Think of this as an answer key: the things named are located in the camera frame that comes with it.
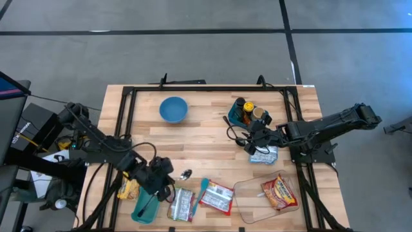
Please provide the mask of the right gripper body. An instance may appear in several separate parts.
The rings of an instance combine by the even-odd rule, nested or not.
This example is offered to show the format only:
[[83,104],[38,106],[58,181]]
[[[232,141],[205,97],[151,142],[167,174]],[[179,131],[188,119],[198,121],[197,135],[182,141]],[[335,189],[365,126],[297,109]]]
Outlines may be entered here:
[[249,142],[257,147],[277,146],[284,148],[287,146],[284,138],[278,130],[271,130],[263,122],[263,129],[255,133],[250,133]]

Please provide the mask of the roast beef ramen packet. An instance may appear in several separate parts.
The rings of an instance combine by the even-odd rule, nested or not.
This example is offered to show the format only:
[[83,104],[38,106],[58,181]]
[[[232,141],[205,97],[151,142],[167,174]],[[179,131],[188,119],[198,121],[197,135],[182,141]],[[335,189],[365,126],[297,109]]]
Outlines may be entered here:
[[281,174],[273,180],[262,183],[261,188],[271,206],[278,211],[298,206],[297,198],[292,188]]

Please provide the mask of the monitor with blue screen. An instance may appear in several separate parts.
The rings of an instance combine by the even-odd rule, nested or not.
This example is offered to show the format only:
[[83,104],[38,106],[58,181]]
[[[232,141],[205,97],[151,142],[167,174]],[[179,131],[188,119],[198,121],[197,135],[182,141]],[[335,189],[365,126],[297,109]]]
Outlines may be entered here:
[[15,81],[0,71],[0,166],[17,128],[27,97],[31,95],[30,81]]

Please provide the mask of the clear plastic container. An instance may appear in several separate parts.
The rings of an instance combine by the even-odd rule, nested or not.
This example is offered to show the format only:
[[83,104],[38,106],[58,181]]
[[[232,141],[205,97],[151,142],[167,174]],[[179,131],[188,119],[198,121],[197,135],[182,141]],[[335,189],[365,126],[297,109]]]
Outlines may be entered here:
[[[286,179],[286,182],[292,188],[292,191],[297,198],[298,206],[278,211],[271,206],[269,200],[265,196],[261,184],[275,179],[279,174]],[[291,176],[284,170],[237,182],[234,185],[234,201],[236,202],[242,220],[247,224],[253,224],[284,213],[296,211],[300,207],[299,198],[299,192],[294,188]]]

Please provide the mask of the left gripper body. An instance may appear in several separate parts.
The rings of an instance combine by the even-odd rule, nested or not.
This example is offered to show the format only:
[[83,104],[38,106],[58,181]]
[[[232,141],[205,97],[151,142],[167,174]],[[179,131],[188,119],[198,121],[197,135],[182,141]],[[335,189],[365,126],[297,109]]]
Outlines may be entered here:
[[147,193],[155,193],[174,184],[174,180],[169,176],[173,171],[174,168],[169,158],[155,157],[149,165],[139,164],[133,170],[133,178]]

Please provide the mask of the black aluminium rig frame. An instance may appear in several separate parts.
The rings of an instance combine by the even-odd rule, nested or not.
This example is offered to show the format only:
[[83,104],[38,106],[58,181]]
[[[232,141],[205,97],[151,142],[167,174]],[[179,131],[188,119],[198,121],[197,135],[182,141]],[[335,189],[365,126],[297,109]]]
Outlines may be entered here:
[[[198,192],[204,177],[231,187],[278,170],[284,170],[297,185],[295,164],[286,148],[279,151],[278,161],[272,166],[251,164],[248,155],[227,137],[228,127],[223,116],[228,113],[238,97],[244,97],[268,110],[273,124],[285,123],[295,117],[300,109],[304,119],[322,117],[315,87],[288,86],[288,100],[281,95],[283,87],[263,87],[260,84],[138,84],[109,85],[106,89],[98,128],[105,134],[130,133],[133,144],[150,142],[160,157],[169,157],[173,164],[173,178],[186,169],[192,170],[188,180],[177,185]],[[186,118],[178,123],[165,122],[159,113],[162,101],[168,97],[181,97],[188,104]],[[151,159],[154,150],[148,145],[137,146],[136,151]],[[306,222],[302,209],[284,213],[253,224],[242,220],[236,205],[231,216],[226,216],[208,206],[199,206],[192,222],[173,221],[167,217],[167,202],[162,202],[157,217],[151,224],[141,224],[131,218],[135,208],[132,200],[111,197],[105,210],[93,227],[109,228],[114,232],[160,231],[175,227],[176,232],[215,231],[282,232],[305,231]]]

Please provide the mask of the dark grey furniture leg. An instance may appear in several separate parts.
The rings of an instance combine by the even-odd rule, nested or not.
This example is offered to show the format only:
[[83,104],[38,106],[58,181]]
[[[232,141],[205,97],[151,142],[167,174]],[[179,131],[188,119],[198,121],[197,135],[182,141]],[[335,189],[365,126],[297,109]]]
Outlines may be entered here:
[[397,131],[412,134],[412,116],[404,119],[403,121],[384,127],[384,133],[386,135],[392,135]]

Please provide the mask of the teal plastic spoon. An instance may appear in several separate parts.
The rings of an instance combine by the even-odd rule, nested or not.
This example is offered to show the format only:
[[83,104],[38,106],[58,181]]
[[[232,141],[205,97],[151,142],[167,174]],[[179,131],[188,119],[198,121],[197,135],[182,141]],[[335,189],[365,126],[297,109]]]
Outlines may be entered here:
[[192,217],[195,216],[196,210],[197,210],[197,207],[198,207],[198,204],[199,204],[199,202],[200,202],[203,194],[206,192],[206,190],[207,190],[207,188],[208,188],[208,185],[209,185],[209,179],[203,178],[203,179],[201,180],[200,192],[199,192],[198,197],[197,197],[197,199],[196,199],[196,202],[195,202],[195,204],[193,205],[193,208],[192,208]]

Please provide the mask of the black desk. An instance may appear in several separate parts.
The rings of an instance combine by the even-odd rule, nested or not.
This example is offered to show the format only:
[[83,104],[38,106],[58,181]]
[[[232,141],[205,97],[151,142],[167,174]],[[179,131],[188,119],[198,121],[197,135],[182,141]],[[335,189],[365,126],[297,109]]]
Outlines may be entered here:
[[19,168],[16,165],[0,166],[0,225],[3,221],[18,170]]

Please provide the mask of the tan lid glass jar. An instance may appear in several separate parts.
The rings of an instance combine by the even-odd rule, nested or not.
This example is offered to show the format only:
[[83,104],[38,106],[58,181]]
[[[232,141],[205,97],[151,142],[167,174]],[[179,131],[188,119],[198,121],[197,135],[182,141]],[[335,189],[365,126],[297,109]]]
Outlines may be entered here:
[[253,121],[261,120],[266,111],[263,108],[255,107],[252,111],[251,117]]

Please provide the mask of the blue ramen packet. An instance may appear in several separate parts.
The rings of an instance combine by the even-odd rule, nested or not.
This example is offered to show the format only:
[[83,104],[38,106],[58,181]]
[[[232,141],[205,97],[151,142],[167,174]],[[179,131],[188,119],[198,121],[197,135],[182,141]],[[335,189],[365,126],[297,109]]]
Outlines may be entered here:
[[256,152],[249,157],[250,163],[272,165],[278,158],[278,147],[256,147]]

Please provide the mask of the teal rectangular bin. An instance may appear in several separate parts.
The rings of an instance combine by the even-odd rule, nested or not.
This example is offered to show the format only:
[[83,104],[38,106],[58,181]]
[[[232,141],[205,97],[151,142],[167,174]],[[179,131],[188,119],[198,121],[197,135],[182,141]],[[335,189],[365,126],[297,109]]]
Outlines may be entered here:
[[159,207],[160,202],[157,197],[148,194],[143,187],[139,187],[137,202],[131,218],[141,224],[151,224],[157,217]]

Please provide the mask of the beef flavor ramen packet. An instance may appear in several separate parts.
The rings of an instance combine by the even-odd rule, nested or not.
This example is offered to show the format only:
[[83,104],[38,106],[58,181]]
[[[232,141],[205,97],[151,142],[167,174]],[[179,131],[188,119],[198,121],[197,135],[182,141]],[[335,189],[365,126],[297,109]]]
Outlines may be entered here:
[[202,193],[200,204],[214,208],[226,216],[231,216],[234,190],[222,186],[209,179],[209,183]]

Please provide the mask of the black box white lettering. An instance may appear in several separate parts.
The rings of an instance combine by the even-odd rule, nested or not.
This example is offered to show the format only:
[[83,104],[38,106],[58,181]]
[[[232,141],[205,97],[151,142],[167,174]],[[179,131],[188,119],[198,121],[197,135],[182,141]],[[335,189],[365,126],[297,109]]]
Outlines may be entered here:
[[62,130],[56,113],[30,103],[21,114],[10,147],[30,154],[46,152]]

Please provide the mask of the blue round bowl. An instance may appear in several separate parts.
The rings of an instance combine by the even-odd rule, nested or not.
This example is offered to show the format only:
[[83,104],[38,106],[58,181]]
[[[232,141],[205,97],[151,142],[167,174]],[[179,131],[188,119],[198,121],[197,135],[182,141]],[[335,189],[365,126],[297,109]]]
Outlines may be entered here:
[[171,124],[182,122],[188,111],[188,104],[181,97],[168,97],[162,101],[159,107],[161,118]]

